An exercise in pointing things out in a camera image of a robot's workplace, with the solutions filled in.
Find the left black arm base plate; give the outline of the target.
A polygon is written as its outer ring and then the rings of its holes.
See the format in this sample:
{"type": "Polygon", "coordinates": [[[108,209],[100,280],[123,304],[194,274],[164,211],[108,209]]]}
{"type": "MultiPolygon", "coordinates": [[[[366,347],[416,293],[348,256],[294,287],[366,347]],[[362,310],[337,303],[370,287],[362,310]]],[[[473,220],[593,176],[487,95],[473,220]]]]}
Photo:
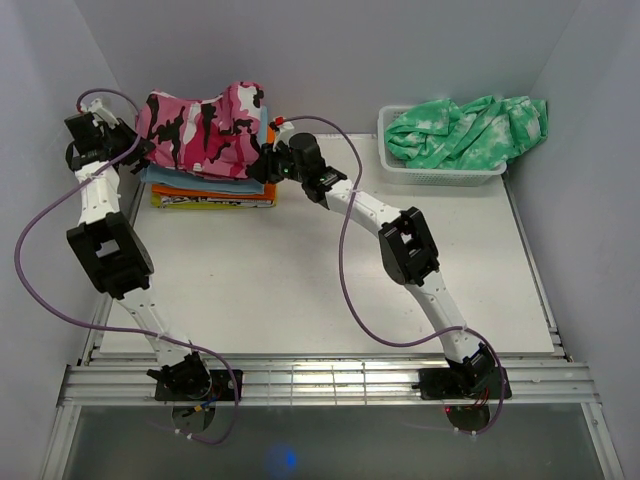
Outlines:
{"type": "Polygon", "coordinates": [[[236,379],[237,389],[234,388],[233,381],[229,372],[225,369],[213,369],[210,371],[212,379],[211,392],[208,397],[189,397],[184,393],[172,393],[170,389],[160,382],[156,383],[153,399],[161,402],[204,402],[211,397],[215,397],[217,401],[231,401],[235,399],[235,391],[238,391],[238,397],[242,397],[243,376],[244,371],[241,369],[233,369],[233,375],[236,379]]]}

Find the white plastic basket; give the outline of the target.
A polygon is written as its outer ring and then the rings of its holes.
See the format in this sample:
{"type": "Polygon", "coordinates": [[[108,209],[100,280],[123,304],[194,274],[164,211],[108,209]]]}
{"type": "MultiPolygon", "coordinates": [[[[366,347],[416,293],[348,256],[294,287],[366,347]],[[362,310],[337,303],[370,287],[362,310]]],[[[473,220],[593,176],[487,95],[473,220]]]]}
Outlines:
{"type": "Polygon", "coordinates": [[[384,133],[394,120],[411,108],[411,105],[389,105],[381,107],[378,113],[378,152],[385,178],[389,182],[398,185],[478,187],[506,172],[506,162],[502,162],[488,171],[407,168],[389,151],[384,140],[384,133]]]}

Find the orange folded trousers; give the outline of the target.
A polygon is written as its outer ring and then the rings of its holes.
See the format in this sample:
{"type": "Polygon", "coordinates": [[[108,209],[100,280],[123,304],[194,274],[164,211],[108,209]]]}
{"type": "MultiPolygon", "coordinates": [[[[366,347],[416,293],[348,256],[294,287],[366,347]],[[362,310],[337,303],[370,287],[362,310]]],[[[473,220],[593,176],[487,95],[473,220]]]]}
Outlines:
{"type": "Polygon", "coordinates": [[[277,203],[277,187],[262,185],[251,179],[206,179],[150,165],[141,181],[151,188],[151,194],[167,196],[204,196],[227,199],[259,199],[277,203]]]}

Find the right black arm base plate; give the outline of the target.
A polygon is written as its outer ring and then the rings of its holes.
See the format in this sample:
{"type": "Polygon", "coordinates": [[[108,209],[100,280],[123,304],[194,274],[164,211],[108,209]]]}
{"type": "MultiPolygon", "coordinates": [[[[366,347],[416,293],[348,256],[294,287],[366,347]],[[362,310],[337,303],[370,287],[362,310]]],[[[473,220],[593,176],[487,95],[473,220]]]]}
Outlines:
{"type": "Polygon", "coordinates": [[[413,388],[420,392],[423,400],[467,399],[489,394],[490,400],[512,397],[512,390],[504,368],[494,368],[481,380],[464,379],[451,368],[423,368],[418,371],[418,382],[413,388]]]}

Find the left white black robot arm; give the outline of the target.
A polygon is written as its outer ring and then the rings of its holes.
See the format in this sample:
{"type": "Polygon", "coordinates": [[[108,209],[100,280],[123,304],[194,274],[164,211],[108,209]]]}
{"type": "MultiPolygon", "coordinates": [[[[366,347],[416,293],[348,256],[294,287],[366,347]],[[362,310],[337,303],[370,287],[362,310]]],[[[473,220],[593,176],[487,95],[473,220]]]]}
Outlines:
{"type": "Polygon", "coordinates": [[[154,144],[119,118],[85,112],[64,120],[72,136],[65,152],[81,190],[78,225],[67,241],[100,293],[108,294],[133,318],[152,346],[159,368],[148,375],[178,398],[204,399],[212,376],[189,339],[171,329],[153,298],[154,266],[147,249],[121,211],[119,166],[134,174],[149,165],[154,144]]]}

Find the yellow patterned folded trousers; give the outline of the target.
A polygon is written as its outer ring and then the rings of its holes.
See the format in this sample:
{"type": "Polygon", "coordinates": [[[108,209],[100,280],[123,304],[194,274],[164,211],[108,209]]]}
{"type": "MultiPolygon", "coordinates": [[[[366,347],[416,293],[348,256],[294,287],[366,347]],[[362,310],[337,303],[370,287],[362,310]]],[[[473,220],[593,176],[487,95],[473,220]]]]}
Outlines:
{"type": "Polygon", "coordinates": [[[275,201],[259,199],[227,199],[204,196],[167,196],[151,194],[151,205],[156,208],[174,209],[235,209],[235,208],[270,208],[275,201]]]}

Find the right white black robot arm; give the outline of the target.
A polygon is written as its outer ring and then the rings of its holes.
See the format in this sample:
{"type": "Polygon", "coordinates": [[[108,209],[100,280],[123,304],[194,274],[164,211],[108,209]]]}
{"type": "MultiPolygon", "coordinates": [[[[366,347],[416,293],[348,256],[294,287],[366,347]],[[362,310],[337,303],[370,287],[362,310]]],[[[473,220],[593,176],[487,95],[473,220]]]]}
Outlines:
{"type": "Polygon", "coordinates": [[[264,145],[246,172],[262,184],[295,181],[313,203],[377,237],[386,274],[416,300],[441,342],[451,379],[438,393],[452,389],[464,397],[480,393],[506,398],[506,373],[489,342],[467,325],[447,289],[437,246],[419,209],[400,210],[359,190],[346,174],[326,163],[316,137],[309,133],[264,145]]]}

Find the green tie-dye trousers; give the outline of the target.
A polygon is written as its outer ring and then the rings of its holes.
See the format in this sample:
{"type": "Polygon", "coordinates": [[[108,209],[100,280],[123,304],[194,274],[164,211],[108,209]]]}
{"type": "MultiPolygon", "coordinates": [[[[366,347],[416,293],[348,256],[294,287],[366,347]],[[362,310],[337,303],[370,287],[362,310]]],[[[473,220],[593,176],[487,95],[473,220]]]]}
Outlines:
{"type": "Polygon", "coordinates": [[[412,107],[383,139],[410,169],[489,171],[543,143],[548,131],[546,100],[488,95],[462,106],[446,98],[412,107]]]}

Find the light blue folded trousers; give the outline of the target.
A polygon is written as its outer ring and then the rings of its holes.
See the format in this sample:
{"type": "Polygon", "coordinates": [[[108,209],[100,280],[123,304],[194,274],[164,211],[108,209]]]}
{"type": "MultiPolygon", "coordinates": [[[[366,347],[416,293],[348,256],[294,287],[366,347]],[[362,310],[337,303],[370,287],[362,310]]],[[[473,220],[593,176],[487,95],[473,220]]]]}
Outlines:
{"type": "Polygon", "coordinates": [[[136,130],[150,141],[148,184],[231,195],[262,194],[245,168],[266,139],[263,110],[238,109],[218,98],[189,101],[154,92],[137,120],[136,130]]]}

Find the aluminium frame rail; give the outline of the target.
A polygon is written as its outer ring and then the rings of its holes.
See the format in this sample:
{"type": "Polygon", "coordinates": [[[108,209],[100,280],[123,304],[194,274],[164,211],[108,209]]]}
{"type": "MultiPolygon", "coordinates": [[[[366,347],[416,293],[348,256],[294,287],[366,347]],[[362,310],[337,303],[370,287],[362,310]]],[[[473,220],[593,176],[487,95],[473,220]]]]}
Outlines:
{"type": "MultiPolygon", "coordinates": [[[[434,355],[237,357],[232,364],[244,373],[243,405],[266,407],[419,405],[422,401],[414,387],[419,369],[444,366],[434,355]]],[[[155,388],[146,374],[153,365],[144,355],[94,354],[68,367],[40,478],[62,478],[83,407],[155,405],[155,388]]],[[[506,358],[503,365],[512,403],[579,405],[605,478],[623,478],[586,364],[552,356],[506,358]]]]}

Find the pink camouflage trousers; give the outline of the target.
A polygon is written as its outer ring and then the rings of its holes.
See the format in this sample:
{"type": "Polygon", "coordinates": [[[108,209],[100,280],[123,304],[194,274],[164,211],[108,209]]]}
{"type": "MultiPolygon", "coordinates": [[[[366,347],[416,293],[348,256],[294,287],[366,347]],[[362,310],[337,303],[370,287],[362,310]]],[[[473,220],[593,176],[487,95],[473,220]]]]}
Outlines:
{"type": "Polygon", "coordinates": [[[235,82],[212,99],[188,100],[154,90],[136,131],[154,145],[150,161],[203,178],[240,180],[259,156],[265,126],[263,87],[235,82]]]}

